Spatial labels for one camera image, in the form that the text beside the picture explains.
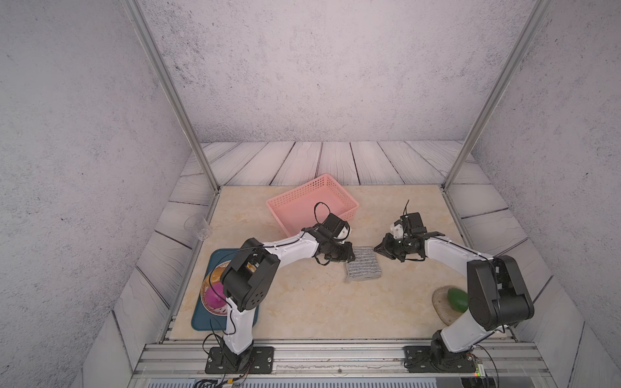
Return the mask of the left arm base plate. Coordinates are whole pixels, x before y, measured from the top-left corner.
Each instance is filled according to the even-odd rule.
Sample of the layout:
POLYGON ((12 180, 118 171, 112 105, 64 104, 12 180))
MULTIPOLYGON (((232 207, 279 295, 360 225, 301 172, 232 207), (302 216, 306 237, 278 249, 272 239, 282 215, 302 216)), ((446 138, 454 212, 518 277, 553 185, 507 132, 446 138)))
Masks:
POLYGON ((228 347, 212 347, 205 366, 206 374, 270 374, 273 372, 274 347, 251 346, 241 354, 228 347))

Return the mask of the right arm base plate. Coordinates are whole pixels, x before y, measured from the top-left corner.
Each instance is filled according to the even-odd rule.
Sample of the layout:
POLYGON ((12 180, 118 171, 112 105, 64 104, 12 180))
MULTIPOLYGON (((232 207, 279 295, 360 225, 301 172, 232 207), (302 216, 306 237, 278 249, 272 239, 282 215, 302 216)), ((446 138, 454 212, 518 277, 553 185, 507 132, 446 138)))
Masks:
POLYGON ((448 352, 431 346, 406 346, 404 368, 409 373, 475 373, 474 357, 468 352, 448 352))

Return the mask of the grey striped square dishcloth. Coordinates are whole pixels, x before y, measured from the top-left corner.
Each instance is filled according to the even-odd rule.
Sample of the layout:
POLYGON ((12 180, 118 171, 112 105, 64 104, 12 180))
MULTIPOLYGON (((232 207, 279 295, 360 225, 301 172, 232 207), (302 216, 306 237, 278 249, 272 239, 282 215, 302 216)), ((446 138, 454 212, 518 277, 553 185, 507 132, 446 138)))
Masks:
POLYGON ((354 247, 354 260, 345 265, 345 281, 371 281, 382 276, 373 247, 354 247))

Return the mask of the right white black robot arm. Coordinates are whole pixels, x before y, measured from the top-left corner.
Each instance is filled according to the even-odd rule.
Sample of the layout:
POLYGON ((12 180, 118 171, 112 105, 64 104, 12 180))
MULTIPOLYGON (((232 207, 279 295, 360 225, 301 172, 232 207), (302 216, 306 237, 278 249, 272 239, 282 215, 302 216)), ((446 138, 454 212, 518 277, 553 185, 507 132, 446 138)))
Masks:
POLYGON ((485 255, 428 231, 419 213, 404 212, 374 251, 391 260, 427 258, 441 262, 467 278, 467 310, 432 337, 429 360, 440 370, 457 368, 481 341, 497 329, 535 315, 535 306, 515 258, 485 255))

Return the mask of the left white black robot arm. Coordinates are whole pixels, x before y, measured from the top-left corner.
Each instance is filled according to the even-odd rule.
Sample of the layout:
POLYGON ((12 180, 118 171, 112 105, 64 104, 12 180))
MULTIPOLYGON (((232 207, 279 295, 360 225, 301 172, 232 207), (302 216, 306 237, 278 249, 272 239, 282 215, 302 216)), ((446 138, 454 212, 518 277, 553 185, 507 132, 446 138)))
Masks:
POLYGON ((226 309, 223 334, 214 336, 224 360, 238 370, 249 362, 256 308, 267 296, 278 269, 311 257, 322 266, 353 262, 350 231, 347 221, 330 212, 323 221, 317 220, 288 239, 246 240, 223 268, 218 281, 214 282, 210 274, 205 277, 207 285, 202 288, 201 301, 206 307, 226 309))

